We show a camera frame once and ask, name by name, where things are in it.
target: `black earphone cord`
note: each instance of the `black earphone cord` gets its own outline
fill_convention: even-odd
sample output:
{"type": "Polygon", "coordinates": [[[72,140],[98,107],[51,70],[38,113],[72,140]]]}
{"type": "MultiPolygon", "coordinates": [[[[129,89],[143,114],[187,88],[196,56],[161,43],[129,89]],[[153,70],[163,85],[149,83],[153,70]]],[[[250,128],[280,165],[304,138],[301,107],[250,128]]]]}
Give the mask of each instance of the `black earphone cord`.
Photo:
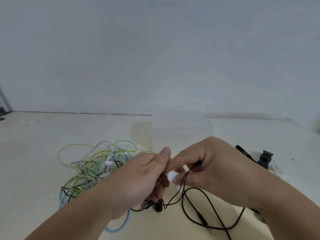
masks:
{"type": "MultiPolygon", "coordinates": [[[[175,205],[175,204],[177,204],[177,203],[181,200],[182,211],[183,211],[183,213],[186,215],[186,217],[187,217],[190,221],[192,221],[194,224],[197,224],[197,225],[199,225],[199,226],[205,227],[205,228],[207,228],[207,229],[224,230],[224,231],[226,231],[226,234],[227,234],[229,240],[232,240],[232,239],[231,239],[231,236],[230,236],[230,234],[229,234],[229,232],[228,232],[228,230],[233,229],[233,228],[238,224],[240,218],[242,217],[242,214],[243,214],[245,208],[242,209],[240,215],[238,216],[238,218],[237,218],[237,220],[234,222],[234,224],[233,224],[232,226],[226,227],[226,226],[224,225],[224,223],[222,222],[220,216],[218,215],[216,209],[214,208],[212,202],[210,201],[209,197],[207,196],[207,194],[206,194],[203,190],[201,190],[201,189],[199,189],[199,188],[196,188],[196,187],[190,187],[190,188],[188,188],[188,189],[185,190],[185,182],[186,182],[187,176],[188,176],[189,172],[190,172],[192,169],[194,169],[196,166],[198,166],[198,165],[194,165],[193,167],[191,167],[191,168],[186,172],[186,174],[185,174],[185,175],[183,176],[183,178],[182,178],[182,182],[181,182],[181,185],[180,185],[180,188],[179,188],[178,192],[169,200],[169,202],[168,202],[167,204],[165,204],[165,203],[163,202],[163,199],[162,199],[162,206],[163,206],[164,209],[166,209],[168,206],[175,205]],[[179,198],[176,202],[170,203],[170,202],[179,194],[182,186],[183,186],[183,189],[182,189],[182,194],[181,194],[180,198],[179,198]],[[214,210],[214,213],[215,213],[216,216],[218,217],[218,219],[219,219],[222,227],[216,227],[216,226],[209,226],[209,225],[208,225],[208,223],[206,222],[206,220],[204,219],[204,217],[203,217],[203,216],[200,214],[200,212],[195,208],[195,206],[191,203],[190,199],[189,199],[188,196],[186,195],[186,192],[187,192],[188,190],[192,190],[192,189],[199,190],[199,191],[201,191],[201,192],[205,195],[205,197],[206,197],[207,200],[209,201],[212,209],[214,210]],[[190,203],[190,205],[192,206],[192,208],[196,211],[196,213],[198,214],[198,216],[199,216],[199,218],[201,219],[202,223],[196,222],[195,220],[191,219],[190,216],[186,213],[186,210],[185,210],[184,205],[183,205],[183,199],[184,199],[184,197],[186,197],[187,201],[190,203]]],[[[133,211],[135,211],[135,212],[139,212],[139,211],[143,211],[143,210],[148,209],[151,205],[153,205],[153,202],[152,202],[152,201],[148,201],[145,208],[140,209],[140,210],[134,210],[134,209],[131,209],[131,210],[133,210],[133,211]]]]}

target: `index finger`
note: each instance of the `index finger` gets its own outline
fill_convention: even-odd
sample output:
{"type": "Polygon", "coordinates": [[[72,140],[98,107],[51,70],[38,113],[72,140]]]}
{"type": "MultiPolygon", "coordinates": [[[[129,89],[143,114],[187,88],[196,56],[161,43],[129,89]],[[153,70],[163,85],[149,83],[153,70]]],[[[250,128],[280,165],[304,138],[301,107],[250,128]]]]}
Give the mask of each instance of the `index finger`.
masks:
{"type": "Polygon", "coordinates": [[[165,173],[168,173],[172,170],[176,171],[178,168],[181,168],[186,164],[193,164],[197,161],[203,161],[205,154],[206,149],[200,143],[193,144],[179,152],[179,154],[168,163],[165,173]]]}

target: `hand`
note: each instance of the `hand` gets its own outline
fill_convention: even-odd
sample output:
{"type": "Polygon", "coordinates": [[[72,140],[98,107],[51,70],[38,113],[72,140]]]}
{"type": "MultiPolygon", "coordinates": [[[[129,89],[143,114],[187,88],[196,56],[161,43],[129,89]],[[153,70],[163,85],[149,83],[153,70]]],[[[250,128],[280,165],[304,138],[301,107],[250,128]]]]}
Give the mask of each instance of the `hand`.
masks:
{"type": "Polygon", "coordinates": [[[112,219],[121,217],[147,197],[155,203],[162,198],[165,188],[159,176],[170,154],[168,147],[159,154],[140,153],[97,184],[101,190],[107,190],[107,204],[113,212],[112,219]]]}
{"type": "MultiPolygon", "coordinates": [[[[188,174],[186,186],[206,190],[236,206],[257,209],[267,184],[276,178],[216,137],[208,137],[181,151],[168,163],[165,173],[181,170],[184,165],[190,168],[198,160],[202,165],[188,174]]],[[[173,183],[180,185],[184,174],[178,174],[173,183]]]]}

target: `person's right hand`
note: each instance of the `person's right hand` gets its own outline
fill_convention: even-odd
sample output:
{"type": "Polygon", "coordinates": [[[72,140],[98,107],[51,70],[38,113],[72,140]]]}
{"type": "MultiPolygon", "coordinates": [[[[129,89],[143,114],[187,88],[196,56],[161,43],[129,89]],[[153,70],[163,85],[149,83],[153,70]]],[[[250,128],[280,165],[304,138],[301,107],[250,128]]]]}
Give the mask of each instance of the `person's right hand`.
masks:
{"type": "MultiPolygon", "coordinates": [[[[186,186],[206,190],[236,206],[258,209],[278,181],[268,170],[216,137],[208,137],[181,151],[168,163],[165,173],[181,171],[184,165],[190,168],[198,160],[202,164],[189,172],[186,186]]],[[[173,183],[180,185],[184,174],[178,174],[173,183]]]]}

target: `table surface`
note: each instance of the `table surface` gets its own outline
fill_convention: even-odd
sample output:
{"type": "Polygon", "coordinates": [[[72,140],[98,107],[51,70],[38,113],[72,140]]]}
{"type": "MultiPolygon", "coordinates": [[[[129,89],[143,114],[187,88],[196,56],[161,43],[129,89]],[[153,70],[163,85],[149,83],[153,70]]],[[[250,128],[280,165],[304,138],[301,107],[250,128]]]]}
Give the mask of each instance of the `table surface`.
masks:
{"type": "MultiPolygon", "coordinates": [[[[60,148],[74,143],[130,140],[151,150],[151,117],[138,115],[13,112],[0,122],[0,239],[24,239],[58,209],[58,193],[74,169],[57,161],[60,148]]],[[[213,135],[231,145],[239,144],[253,156],[267,150],[285,172],[288,182],[320,206],[320,136],[289,120],[216,119],[213,135]]],[[[65,162],[76,161],[88,151],[79,147],[62,152],[65,162]]],[[[169,187],[164,196],[175,193],[169,187]]],[[[209,203],[198,192],[189,197],[210,225],[220,227],[209,203]]],[[[230,226],[240,208],[210,195],[223,222],[230,226]]],[[[197,219],[186,204],[190,216],[197,219]]],[[[124,217],[112,221],[117,228],[124,217]]],[[[229,231],[233,240],[272,239],[267,226],[246,209],[238,225],[229,231]]],[[[100,239],[227,239],[225,232],[211,236],[190,222],[176,204],[162,213],[149,209],[133,212],[118,234],[103,232],[100,239]]]]}

